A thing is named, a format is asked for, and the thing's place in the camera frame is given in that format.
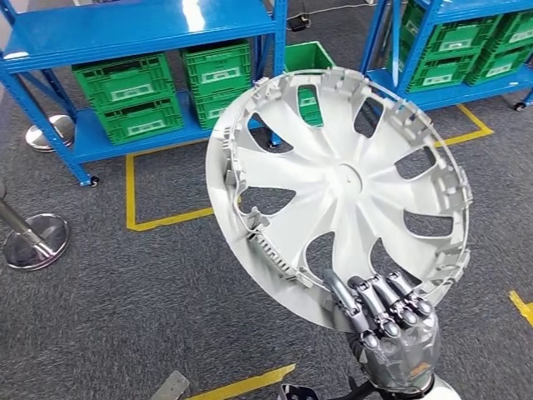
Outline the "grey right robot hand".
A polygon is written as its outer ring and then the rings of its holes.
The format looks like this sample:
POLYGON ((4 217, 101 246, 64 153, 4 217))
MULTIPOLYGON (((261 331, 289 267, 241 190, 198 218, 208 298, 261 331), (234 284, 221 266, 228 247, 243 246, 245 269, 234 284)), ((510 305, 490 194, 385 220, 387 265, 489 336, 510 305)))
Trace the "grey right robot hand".
POLYGON ((438 317, 402 274, 344 283, 328 270, 323 281, 350 323, 350 349, 373 387, 414 396, 433 382, 440 352, 438 317))

